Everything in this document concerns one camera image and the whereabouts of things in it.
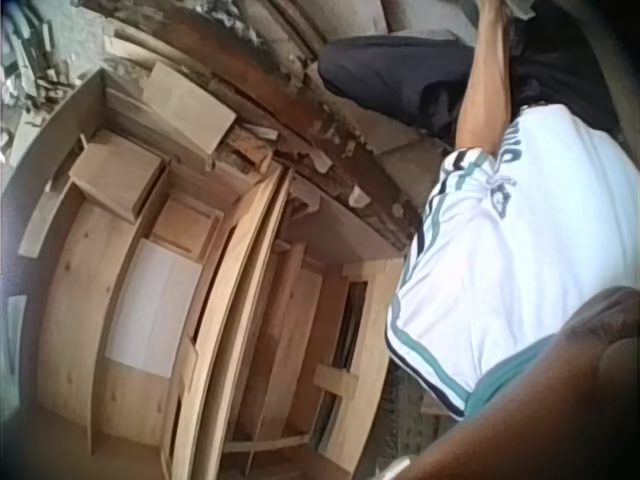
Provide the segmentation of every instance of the black pants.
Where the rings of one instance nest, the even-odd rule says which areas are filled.
[[[597,59],[573,19],[550,0],[536,17],[514,21],[511,99],[523,106],[563,104],[587,125],[615,134],[618,118]],[[335,95],[423,128],[452,145],[473,48],[457,40],[368,36],[338,40],[318,61]]]

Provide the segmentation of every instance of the brown wooden beam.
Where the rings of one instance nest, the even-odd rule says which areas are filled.
[[[371,202],[366,210],[350,207],[351,210],[399,250],[408,246],[420,217],[406,196],[348,127],[326,112],[305,87],[292,92],[287,79],[262,52],[221,24],[168,1],[81,0],[79,3],[143,30],[193,58],[210,70],[212,76],[228,82],[240,95],[320,149],[333,162],[327,173],[341,184],[338,200],[348,206],[349,194],[357,185]],[[295,158],[291,162],[297,171],[299,160]],[[303,174],[327,191],[327,182],[322,178],[326,174],[318,176],[308,171]]]

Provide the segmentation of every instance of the wooden drawer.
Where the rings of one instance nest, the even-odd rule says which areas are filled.
[[[25,153],[2,197],[15,227],[3,308],[26,297],[22,416],[43,468],[173,480],[355,471],[389,360],[400,253],[270,156],[224,161],[244,141],[233,132],[207,156],[96,71]],[[134,194],[101,170],[77,173],[114,139],[158,159],[126,184]],[[63,187],[43,195],[56,177]]]

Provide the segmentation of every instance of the man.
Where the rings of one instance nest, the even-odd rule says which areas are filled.
[[[319,72],[334,93],[445,140],[446,118],[436,125],[423,117],[443,102],[440,120],[457,116],[455,151],[443,162],[407,255],[387,343],[393,358],[454,416],[473,420],[409,467],[406,478],[553,478],[549,467],[563,454],[570,465],[584,460],[611,438],[605,426],[634,411],[624,402],[624,409],[611,410],[612,398],[603,392],[612,372],[625,372],[625,385],[634,378],[640,178],[606,133],[616,130],[615,114],[595,59],[572,36],[579,32],[569,35],[570,47],[558,46],[571,52],[566,64],[555,63],[558,72],[539,61],[523,74],[529,60],[520,59],[520,86],[540,87],[522,91],[511,81],[502,1],[479,1],[479,9],[460,102],[455,91],[464,69],[454,65],[466,49],[460,45],[351,41],[329,50]],[[551,51],[548,41],[539,45]],[[369,56],[365,45],[383,58]],[[337,56],[345,52],[353,63]],[[417,62],[415,52],[431,60],[444,52],[449,72],[416,63],[418,78],[412,78],[412,66],[391,72],[385,66],[398,58]],[[375,75],[365,75],[367,69]],[[366,81],[350,90],[360,75],[376,95],[367,93]],[[397,101],[380,98],[390,85],[401,90],[391,93]],[[580,92],[603,97],[579,98]],[[520,383],[512,382],[516,377]],[[585,412],[601,414],[606,425],[595,422],[590,435],[579,435],[587,432]],[[553,447],[541,450],[545,445]]]

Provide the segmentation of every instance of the white board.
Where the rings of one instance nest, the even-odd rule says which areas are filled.
[[[141,240],[114,314],[106,356],[171,377],[202,266]]]

